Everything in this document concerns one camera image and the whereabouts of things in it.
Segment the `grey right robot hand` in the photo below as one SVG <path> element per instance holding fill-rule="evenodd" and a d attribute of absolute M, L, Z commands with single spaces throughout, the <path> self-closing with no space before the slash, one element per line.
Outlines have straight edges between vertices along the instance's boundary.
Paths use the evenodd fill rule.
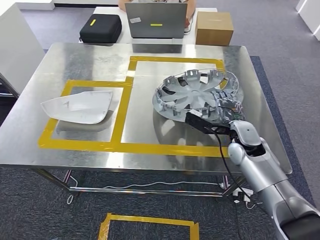
<path fill-rule="evenodd" d="M 216 102 L 218 123 L 227 125 L 232 121 L 245 120 L 242 102 L 235 94 L 224 90 L 212 91 L 212 94 Z"/>

